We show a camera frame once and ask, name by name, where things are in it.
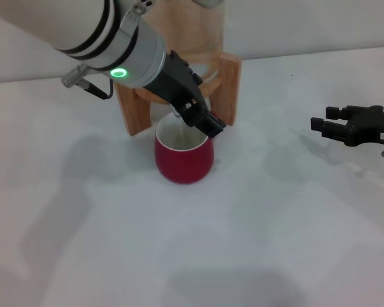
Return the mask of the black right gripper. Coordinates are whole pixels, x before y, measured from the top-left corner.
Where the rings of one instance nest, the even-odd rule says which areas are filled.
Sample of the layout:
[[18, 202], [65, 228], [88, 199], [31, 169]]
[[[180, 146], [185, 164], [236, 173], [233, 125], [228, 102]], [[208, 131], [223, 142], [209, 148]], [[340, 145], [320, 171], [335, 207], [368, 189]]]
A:
[[346, 146], [358, 146], [365, 143], [384, 145], [384, 107], [348, 106], [342, 109], [327, 107], [326, 118], [346, 120], [347, 124], [311, 118], [310, 128], [320, 132], [323, 138], [343, 142]]

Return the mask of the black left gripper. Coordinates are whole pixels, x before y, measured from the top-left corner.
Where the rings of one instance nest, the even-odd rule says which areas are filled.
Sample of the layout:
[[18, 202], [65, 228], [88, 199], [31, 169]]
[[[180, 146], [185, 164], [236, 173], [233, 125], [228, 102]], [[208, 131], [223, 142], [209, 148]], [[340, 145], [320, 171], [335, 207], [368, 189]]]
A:
[[197, 128], [212, 139], [223, 132], [226, 123], [208, 108], [199, 89], [202, 83], [202, 78], [189, 63], [171, 50], [166, 54], [160, 73], [145, 89], [180, 112], [189, 127]]

